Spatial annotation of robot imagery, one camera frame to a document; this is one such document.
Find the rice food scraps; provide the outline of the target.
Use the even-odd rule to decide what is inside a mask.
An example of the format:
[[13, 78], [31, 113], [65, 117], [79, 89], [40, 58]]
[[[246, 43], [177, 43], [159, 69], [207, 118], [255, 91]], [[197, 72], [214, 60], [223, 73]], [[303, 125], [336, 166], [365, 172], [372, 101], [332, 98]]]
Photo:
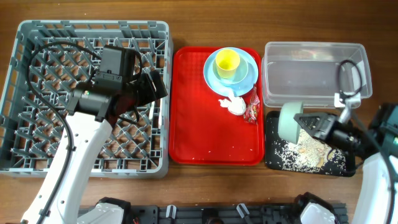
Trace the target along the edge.
[[314, 174], [341, 174], [346, 168], [343, 153], [300, 130], [297, 144], [281, 138], [272, 141], [266, 164], [273, 169]]

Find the green bowl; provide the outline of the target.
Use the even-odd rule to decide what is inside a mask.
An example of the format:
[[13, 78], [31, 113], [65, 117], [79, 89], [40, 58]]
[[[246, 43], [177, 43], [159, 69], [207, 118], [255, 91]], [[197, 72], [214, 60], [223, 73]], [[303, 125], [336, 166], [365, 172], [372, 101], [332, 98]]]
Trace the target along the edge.
[[300, 136], [300, 125], [294, 116], [303, 113], [303, 102], [293, 101], [285, 103], [280, 111], [278, 121], [278, 135], [282, 140], [297, 144]]

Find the red snack wrapper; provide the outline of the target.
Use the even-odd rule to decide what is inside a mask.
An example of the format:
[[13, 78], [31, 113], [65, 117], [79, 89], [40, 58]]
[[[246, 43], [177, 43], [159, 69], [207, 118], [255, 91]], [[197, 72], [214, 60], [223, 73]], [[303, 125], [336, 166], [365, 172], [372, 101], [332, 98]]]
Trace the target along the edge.
[[250, 102], [243, 114], [244, 120], [247, 123], [257, 124], [258, 114], [260, 111], [260, 99], [257, 95], [257, 88], [254, 86], [250, 96]]

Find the white napkin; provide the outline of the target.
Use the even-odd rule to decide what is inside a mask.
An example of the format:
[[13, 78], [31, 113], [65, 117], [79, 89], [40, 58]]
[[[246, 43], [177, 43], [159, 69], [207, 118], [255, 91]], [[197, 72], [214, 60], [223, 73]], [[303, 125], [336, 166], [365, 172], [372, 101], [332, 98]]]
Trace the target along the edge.
[[246, 111], [246, 104], [241, 97], [218, 100], [222, 108], [226, 108], [231, 114], [241, 116]]

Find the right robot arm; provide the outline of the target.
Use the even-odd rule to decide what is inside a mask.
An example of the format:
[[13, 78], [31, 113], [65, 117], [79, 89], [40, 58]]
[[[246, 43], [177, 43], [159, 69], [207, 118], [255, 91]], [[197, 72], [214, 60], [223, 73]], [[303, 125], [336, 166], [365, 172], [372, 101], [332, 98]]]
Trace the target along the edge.
[[345, 106], [339, 116], [297, 113], [294, 120], [312, 138], [361, 158], [363, 180], [353, 223], [397, 223], [397, 104], [382, 104], [365, 127], [350, 96], [338, 96]]

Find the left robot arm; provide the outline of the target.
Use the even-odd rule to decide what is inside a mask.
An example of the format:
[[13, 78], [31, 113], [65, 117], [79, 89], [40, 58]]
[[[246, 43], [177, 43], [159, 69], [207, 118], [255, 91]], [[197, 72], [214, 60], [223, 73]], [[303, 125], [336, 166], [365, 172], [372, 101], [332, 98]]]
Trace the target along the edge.
[[95, 160], [123, 114], [168, 95], [159, 72], [135, 71], [138, 51], [105, 45], [99, 69], [77, 83], [61, 115], [35, 88], [64, 130], [44, 182], [21, 223], [135, 223], [131, 204], [104, 197], [94, 209], [78, 215]]

